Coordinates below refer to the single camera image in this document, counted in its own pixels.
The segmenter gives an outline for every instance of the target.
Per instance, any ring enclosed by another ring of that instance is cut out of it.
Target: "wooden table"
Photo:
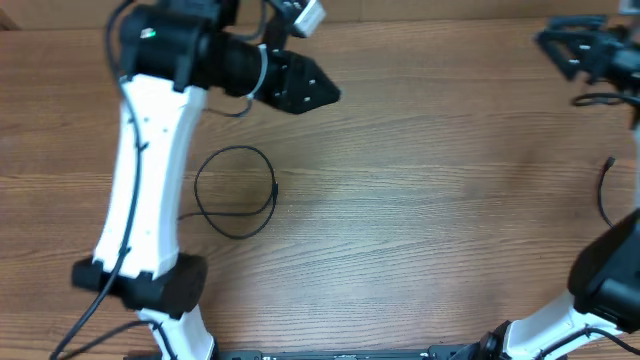
[[[575,109],[532,43],[543,19],[327,25],[291,48],[317,59],[343,100],[302,116],[255,106],[205,115],[182,211],[213,151],[253,145],[277,170],[269,226],[231,241],[199,218],[184,251],[208,258],[201,300],[223,349],[422,348],[478,340],[558,295],[575,256],[606,230],[595,184],[607,156],[608,213],[632,209],[630,110]],[[0,358],[43,359],[94,297],[70,286],[103,226],[118,138],[100,31],[0,33]],[[210,104],[244,103],[212,91]],[[203,175],[212,209],[269,193],[250,153]],[[234,231],[247,223],[221,223]],[[74,346],[134,314],[107,300]],[[95,349],[153,349],[145,329]],[[630,359],[601,341],[576,356]]]

